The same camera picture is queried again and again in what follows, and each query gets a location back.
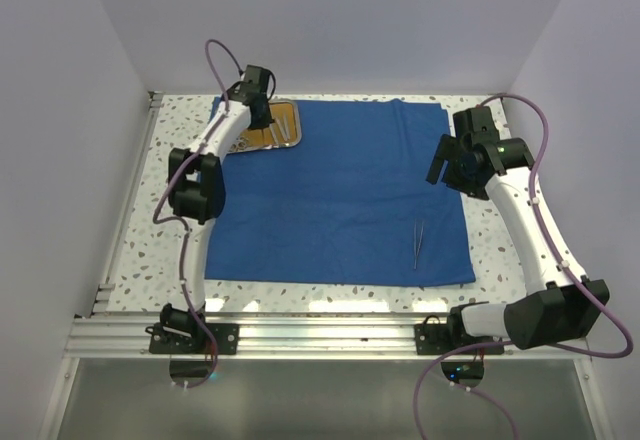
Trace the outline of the steel scalpel handle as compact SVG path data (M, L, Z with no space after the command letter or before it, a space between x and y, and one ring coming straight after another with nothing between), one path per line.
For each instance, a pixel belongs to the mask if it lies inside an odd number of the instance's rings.
M279 139L278 139L278 136L277 136L277 134L276 134L275 123L271 123L271 124L269 125L269 130L270 130L271 137L272 137L272 139L273 139L273 144L274 144L275 146L280 145L280 143L279 143Z

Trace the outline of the steel instrument tray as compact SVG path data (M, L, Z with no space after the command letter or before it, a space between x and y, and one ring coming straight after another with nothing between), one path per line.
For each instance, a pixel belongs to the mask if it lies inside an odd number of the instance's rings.
M298 106L293 101L270 104L272 122L261 130L244 130L231 145L230 153L293 148L302 139Z

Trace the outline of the thin steel tweezers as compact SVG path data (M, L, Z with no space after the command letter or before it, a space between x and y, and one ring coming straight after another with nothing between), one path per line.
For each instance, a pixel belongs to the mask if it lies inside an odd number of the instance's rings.
M425 226L425 222L423 219L415 220L414 228L413 228L413 255L414 255L413 269L414 270L418 268L422 242L424 238L424 226Z

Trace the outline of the blue surgical cloth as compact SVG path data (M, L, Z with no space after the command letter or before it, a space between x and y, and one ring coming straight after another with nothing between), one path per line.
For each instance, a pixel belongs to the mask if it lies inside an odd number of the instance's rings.
M426 181L437 104L302 101L293 148L231 154L213 280L437 287L475 279L460 195ZM424 238L413 269L413 228Z

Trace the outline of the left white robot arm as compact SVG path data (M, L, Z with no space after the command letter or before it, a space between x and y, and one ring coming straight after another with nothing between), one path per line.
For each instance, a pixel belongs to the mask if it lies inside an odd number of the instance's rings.
M203 132L169 154L167 187L152 220L156 225L177 221L184 228L177 272L185 308L166 304L152 337L177 352L216 354L216 339L204 317L204 254L226 202L222 164L241 133L272 123L269 100L275 84L270 70L247 66L223 92Z

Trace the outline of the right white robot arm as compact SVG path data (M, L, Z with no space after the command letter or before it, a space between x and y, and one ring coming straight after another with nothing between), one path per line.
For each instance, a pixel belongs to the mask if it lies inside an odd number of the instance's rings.
M609 289L591 280L566 251L541 191L531 180L534 158L520 138L501 138L491 110L474 107L453 116L454 132L439 141L427 174L431 184L492 202L518 255L525 296L508 304L479 302L450 310L445 339L468 352L481 339L498 337L526 350L584 338L607 303Z

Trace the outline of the steel forceps in tray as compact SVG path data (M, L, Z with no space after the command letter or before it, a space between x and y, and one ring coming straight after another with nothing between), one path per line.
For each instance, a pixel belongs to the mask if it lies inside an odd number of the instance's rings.
M277 118L276 119L279 129L281 131L282 137L286 142L290 141L289 129L285 119Z

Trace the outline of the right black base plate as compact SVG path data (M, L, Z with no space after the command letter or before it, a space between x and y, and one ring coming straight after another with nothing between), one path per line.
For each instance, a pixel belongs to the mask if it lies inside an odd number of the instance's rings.
M416 353L420 356L442 355L463 346L479 343L491 343L491 346L476 347L472 354L502 355L503 346L495 346L492 337L473 337L464 332L462 327L450 322L445 317L429 315L421 322L413 326L414 345Z

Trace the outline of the aluminium left side rail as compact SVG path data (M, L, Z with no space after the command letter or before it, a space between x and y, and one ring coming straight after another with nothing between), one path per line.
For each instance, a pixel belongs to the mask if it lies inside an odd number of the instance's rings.
M102 272L98 277L98 284L88 314L89 317L95 314L104 315L107 313L109 298L111 292L115 289L112 277L119 262L132 205L135 202L140 176L144 169L149 141L155 128L164 93L161 91L149 91L148 96L148 108L143 122L144 129L142 130L140 139L134 144L133 159L129 164L130 172L125 177L126 189L124 190L123 203L118 211L117 223L109 244L108 255Z

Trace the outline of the aluminium rail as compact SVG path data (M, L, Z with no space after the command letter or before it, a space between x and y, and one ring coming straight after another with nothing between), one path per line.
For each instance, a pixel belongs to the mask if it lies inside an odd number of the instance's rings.
M214 313L212 323L237 327L239 341L230 360L419 360L414 326L418 313ZM63 355L79 359L147 359L155 317L98 315L72 323Z
M140 139L134 144L133 159L129 164L130 172L125 177L126 189L124 190L123 203L118 211L117 223L109 244L108 255L102 272L98 277L98 284L88 314L89 317L95 314L104 315L107 313L109 298L111 292L115 289L112 277L119 262L132 205L135 202L140 176L144 169L149 141L155 128L164 93L161 91L149 91L148 96L148 108L143 122L144 129L142 130Z

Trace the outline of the aluminium front rail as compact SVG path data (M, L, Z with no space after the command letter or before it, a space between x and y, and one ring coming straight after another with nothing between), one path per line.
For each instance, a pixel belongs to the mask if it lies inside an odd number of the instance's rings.
M230 360L419 360L414 326L418 313L214 313L212 323L237 327L239 341ZM147 359L155 317L98 315L72 323L63 355L79 359Z

